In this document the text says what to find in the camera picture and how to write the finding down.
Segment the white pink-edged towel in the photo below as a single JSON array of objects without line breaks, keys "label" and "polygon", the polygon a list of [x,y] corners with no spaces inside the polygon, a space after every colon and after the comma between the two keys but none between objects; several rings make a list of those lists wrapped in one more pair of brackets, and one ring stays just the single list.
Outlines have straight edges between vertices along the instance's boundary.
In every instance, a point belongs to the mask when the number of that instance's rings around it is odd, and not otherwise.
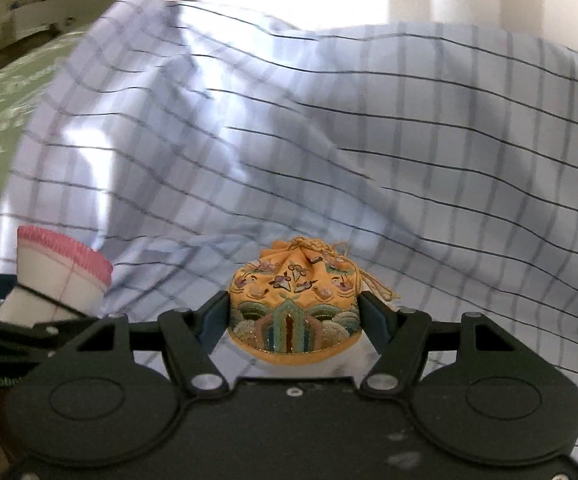
[{"label": "white pink-edged towel", "polygon": [[16,285],[1,304],[0,322],[33,327],[99,315],[112,278],[100,252],[38,226],[20,226],[16,251]]}]

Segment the yellow embroidered drawstring pouch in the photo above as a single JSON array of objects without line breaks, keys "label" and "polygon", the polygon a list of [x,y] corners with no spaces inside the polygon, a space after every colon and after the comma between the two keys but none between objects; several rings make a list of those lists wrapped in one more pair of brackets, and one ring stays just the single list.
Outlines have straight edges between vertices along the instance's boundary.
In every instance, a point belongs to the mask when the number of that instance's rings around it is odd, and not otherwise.
[{"label": "yellow embroidered drawstring pouch", "polygon": [[242,350],[275,365],[325,361],[361,338],[363,292],[390,310],[400,299],[347,255],[345,243],[275,240],[233,275],[228,333]]}]

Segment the white blue checkered cloth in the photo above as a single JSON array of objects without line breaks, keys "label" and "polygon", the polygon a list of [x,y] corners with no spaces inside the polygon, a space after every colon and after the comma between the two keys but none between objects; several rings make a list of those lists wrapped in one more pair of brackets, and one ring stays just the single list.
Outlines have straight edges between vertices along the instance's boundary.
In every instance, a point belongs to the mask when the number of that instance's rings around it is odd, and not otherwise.
[{"label": "white blue checkered cloth", "polygon": [[118,0],[22,130],[1,272],[22,224],[102,252],[103,310],[133,321],[200,306],[274,240],[342,243],[405,306],[488,315],[578,385],[578,52]]}]

